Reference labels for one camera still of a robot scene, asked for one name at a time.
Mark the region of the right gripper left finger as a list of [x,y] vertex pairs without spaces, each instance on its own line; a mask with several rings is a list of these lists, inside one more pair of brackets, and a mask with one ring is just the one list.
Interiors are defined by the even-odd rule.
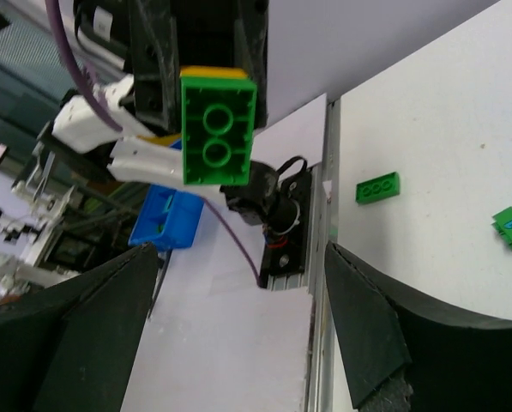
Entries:
[[0,305],[0,411],[119,411],[157,272],[137,246]]

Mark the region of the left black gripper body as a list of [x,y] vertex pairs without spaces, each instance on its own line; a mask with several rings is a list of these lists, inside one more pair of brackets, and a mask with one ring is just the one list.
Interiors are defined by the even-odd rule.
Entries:
[[240,68],[257,85],[255,126],[268,122],[268,4],[265,1],[131,1],[135,116],[181,129],[184,66]]

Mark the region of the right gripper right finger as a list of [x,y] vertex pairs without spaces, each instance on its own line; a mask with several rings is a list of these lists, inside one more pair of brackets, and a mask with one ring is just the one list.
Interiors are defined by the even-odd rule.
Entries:
[[422,293],[334,242],[325,276],[355,409],[512,411],[512,321]]

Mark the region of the yellow green lego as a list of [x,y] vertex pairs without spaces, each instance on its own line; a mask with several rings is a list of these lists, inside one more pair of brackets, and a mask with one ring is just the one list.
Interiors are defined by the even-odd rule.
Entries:
[[257,85],[239,68],[180,70],[185,185],[247,185]]

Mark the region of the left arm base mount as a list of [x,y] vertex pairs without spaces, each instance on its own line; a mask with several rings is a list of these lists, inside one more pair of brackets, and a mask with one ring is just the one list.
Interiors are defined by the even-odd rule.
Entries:
[[250,226],[260,226],[265,241],[257,284],[271,277],[304,272],[310,227],[312,174],[301,155],[279,168],[252,161],[247,185],[223,185],[226,206]]

